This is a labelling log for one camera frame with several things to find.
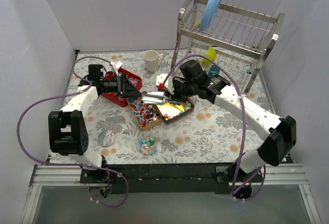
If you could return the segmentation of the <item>red tin of swirl lollipops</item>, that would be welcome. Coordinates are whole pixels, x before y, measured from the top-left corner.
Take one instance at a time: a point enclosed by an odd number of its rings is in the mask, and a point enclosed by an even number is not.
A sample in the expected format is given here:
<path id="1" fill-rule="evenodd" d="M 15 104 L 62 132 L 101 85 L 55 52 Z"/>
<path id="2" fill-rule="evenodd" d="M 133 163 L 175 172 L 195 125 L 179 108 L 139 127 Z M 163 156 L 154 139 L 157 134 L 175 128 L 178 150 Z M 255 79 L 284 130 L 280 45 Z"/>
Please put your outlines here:
<path id="1" fill-rule="evenodd" d="M 119 73 L 118 77 L 112 71 L 108 71 L 105 74 L 104 80 L 115 84 L 119 83 L 119 85 L 117 87 L 117 90 L 115 90 L 114 92 L 108 92 L 106 88 L 105 91 L 102 93 L 102 96 L 112 101 L 113 103 L 117 104 L 120 107 L 126 107 L 128 103 L 127 103 L 127 98 L 123 97 L 123 75 L 125 74 L 128 77 L 139 78 L 141 81 L 142 79 L 141 77 L 135 75 L 134 73 L 124 68 L 120 68 L 118 73 Z"/>

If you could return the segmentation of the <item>silver metal scoop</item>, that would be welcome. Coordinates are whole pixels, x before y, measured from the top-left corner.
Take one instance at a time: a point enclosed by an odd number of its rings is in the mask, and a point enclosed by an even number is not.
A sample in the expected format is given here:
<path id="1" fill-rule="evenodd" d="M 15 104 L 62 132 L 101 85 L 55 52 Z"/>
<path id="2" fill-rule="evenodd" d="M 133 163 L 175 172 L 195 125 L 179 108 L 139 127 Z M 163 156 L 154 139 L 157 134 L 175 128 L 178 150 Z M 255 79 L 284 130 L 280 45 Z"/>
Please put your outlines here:
<path id="1" fill-rule="evenodd" d="M 154 91 L 142 94 L 141 100 L 145 104 L 165 105 L 169 102 L 169 97 L 162 91 Z"/>

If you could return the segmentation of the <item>gold tin of ball lollipops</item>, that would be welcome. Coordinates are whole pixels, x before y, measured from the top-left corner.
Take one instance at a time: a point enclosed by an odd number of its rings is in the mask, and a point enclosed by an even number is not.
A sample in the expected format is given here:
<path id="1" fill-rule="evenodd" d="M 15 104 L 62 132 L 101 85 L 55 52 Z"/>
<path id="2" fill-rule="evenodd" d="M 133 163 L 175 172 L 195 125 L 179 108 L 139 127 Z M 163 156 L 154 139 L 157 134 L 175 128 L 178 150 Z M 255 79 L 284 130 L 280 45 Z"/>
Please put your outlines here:
<path id="1" fill-rule="evenodd" d="M 141 98 L 129 98 L 127 103 L 141 131 L 145 132 L 162 123 L 162 117 L 155 105 L 144 103 Z"/>

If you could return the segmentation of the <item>gold tin of star candies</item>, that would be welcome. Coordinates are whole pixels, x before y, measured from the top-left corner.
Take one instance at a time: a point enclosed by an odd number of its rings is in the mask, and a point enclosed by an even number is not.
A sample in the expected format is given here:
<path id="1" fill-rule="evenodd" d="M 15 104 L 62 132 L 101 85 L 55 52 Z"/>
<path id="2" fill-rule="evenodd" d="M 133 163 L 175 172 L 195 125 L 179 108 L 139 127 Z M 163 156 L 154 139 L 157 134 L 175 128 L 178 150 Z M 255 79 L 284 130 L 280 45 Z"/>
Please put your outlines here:
<path id="1" fill-rule="evenodd" d="M 166 104 L 156 105 L 163 122 L 166 125 L 172 124 L 194 111 L 195 104 L 191 99 L 186 102 L 169 101 Z"/>

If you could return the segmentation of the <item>clear glass jar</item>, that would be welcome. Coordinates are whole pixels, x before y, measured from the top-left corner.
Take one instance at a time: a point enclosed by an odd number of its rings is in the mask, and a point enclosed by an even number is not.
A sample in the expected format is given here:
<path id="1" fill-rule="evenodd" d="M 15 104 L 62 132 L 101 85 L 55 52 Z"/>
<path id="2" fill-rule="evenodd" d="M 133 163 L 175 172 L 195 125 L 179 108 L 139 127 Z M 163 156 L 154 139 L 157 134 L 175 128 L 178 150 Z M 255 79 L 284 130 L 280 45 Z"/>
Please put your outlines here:
<path id="1" fill-rule="evenodd" d="M 157 152 L 156 136 L 152 132 L 143 132 L 139 135 L 137 145 L 142 154 L 154 155 Z"/>

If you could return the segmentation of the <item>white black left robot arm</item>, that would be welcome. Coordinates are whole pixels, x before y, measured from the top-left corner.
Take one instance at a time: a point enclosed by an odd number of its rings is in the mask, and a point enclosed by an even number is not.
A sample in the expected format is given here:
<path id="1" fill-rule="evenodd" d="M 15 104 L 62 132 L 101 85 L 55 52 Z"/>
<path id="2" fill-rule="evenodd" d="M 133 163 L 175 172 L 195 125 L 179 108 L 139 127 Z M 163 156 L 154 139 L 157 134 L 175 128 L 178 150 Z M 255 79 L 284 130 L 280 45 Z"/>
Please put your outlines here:
<path id="1" fill-rule="evenodd" d="M 92 177 L 99 183 L 106 182 L 109 170 L 105 158 L 89 147 L 84 115 L 91 104 L 103 93 L 114 93 L 119 98 L 141 96 L 126 74 L 120 71 L 121 61 L 111 63 L 111 79 L 102 76 L 102 65 L 89 65 L 88 75 L 80 80 L 77 94 L 59 111 L 48 115 L 49 143 L 54 153 L 74 159 L 80 166 L 92 170 Z"/>

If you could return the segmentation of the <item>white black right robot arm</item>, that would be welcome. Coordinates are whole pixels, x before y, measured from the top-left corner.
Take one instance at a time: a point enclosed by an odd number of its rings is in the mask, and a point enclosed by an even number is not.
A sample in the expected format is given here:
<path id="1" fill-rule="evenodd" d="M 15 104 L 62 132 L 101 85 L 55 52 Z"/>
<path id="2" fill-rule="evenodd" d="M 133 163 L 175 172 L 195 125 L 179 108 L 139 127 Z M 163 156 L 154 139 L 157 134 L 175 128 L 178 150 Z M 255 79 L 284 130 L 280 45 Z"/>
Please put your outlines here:
<path id="1" fill-rule="evenodd" d="M 166 78 L 172 84 L 172 100 L 186 102 L 187 98 L 198 96 L 242 120 L 263 140 L 259 147 L 243 153 L 222 173 L 227 179 L 242 182 L 266 164 L 277 166 L 296 145 L 297 124 L 293 117 L 282 118 L 266 111 L 243 97 L 232 81 L 217 74 L 209 77 L 196 60 L 186 61 L 179 69 L 182 77 Z"/>

